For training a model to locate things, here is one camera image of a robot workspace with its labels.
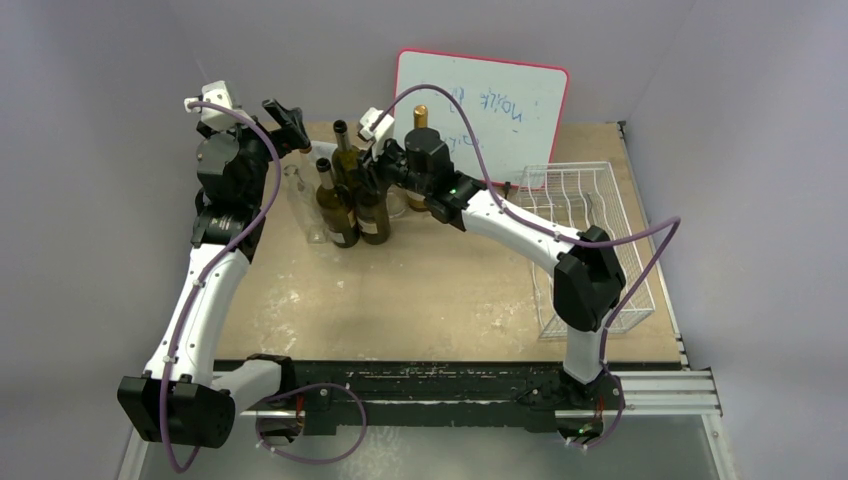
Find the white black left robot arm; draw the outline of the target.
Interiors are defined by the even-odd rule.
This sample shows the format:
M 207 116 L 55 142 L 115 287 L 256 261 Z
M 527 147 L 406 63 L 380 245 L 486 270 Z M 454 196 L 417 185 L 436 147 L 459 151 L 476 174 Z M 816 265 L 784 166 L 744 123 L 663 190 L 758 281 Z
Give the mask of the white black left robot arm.
M 155 353 L 138 376 L 124 377 L 117 400 L 141 439 L 219 448 L 236 417 L 266 401 L 284 409 L 297 399 L 290 358 L 254 354 L 215 377 L 215 353 L 232 300 L 252 264 L 265 218 L 281 185 L 283 156 L 310 147 L 301 109 L 263 102 L 269 131 L 228 105 L 190 98 L 201 113 L 196 149 L 196 217 L 189 267 Z

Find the olive bottle silver cap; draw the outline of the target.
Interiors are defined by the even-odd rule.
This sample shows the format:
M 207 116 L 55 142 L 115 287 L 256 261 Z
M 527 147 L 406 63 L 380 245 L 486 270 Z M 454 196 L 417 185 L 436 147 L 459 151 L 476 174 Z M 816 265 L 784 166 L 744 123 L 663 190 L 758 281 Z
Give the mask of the olive bottle silver cap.
M 339 248 L 350 248 L 360 239 L 355 218 L 352 196 L 343 183 L 335 180 L 331 161 L 319 158 L 316 170 L 320 185 L 316 190 L 316 202 L 327 226 L 331 242 Z
M 360 149 L 351 143 L 348 125 L 344 120 L 333 123 L 336 148 L 331 163 L 337 185 L 344 186 L 352 195 L 361 188 L 359 171 Z

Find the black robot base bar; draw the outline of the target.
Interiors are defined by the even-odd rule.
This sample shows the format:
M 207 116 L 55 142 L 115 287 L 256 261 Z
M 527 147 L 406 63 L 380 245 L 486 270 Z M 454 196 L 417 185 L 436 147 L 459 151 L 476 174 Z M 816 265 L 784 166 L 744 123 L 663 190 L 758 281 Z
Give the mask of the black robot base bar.
M 308 435 L 340 426 L 512 427 L 580 441 L 621 417 L 618 377 L 583 385 L 551 361 L 294 360 L 283 370 L 290 399 L 252 406 L 261 419 L 299 415 Z

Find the dark green bottle black cap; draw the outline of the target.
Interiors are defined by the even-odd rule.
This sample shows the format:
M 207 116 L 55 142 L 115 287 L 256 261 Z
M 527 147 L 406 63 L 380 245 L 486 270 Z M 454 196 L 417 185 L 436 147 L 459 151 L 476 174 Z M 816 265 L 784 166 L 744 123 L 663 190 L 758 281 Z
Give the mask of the dark green bottle black cap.
M 387 242 L 391 225 L 386 184 L 364 168 L 357 171 L 360 182 L 354 194 L 356 218 L 363 240 L 370 245 Z

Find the white ruler set package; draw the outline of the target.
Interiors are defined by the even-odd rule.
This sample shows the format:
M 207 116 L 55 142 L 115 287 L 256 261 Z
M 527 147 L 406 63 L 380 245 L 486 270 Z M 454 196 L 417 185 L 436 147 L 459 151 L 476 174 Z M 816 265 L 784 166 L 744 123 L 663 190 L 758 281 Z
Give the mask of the white ruler set package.
M 309 155 L 314 161 L 317 161 L 320 158 L 331 158 L 336 148 L 336 143 L 313 141 L 311 143 L 311 152 Z

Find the brown wine bottle gold cap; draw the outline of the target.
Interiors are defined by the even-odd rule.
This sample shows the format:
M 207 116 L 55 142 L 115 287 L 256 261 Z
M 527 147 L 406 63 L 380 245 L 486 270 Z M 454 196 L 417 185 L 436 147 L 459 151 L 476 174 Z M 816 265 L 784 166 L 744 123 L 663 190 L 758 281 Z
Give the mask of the brown wine bottle gold cap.
M 435 132 L 428 127 L 428 108 L 420 104 L 413 109 L 413 129 L 405 137 L 405 148 L 411 155 L 410 170 L 424 174 L 428 171 L 428 160 L 435 149 Z

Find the clear glass bottle black cap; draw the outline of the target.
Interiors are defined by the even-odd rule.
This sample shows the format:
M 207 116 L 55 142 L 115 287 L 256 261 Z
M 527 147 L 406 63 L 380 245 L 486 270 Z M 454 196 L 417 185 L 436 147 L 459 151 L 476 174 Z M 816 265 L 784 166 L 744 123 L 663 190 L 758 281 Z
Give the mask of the clear glass bottle black cap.
M 408 210 L 408 197 L 406 192 L 397 187 L 390 186 L 386 195 L 387 211 L 390 219 L 402 217 Z

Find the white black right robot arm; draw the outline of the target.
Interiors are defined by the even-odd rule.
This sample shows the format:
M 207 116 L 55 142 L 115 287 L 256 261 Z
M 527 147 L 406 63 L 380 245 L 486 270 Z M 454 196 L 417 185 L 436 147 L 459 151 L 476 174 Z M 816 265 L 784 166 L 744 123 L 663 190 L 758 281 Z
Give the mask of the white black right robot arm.
M 567 327 L 561 392 L 576 407 L 596 399 L 604 324 L 626 284 L 607 232 L 547 222 L 506 201 L 493 187 L 456 170 L 434 129 L 413 130 L 403 144 L 387 138 L 367 146 L 359 157 L 367 186 L 396 185 L 421 195 L 437 221 L 494 240 L 550 276 L 553 307 Z

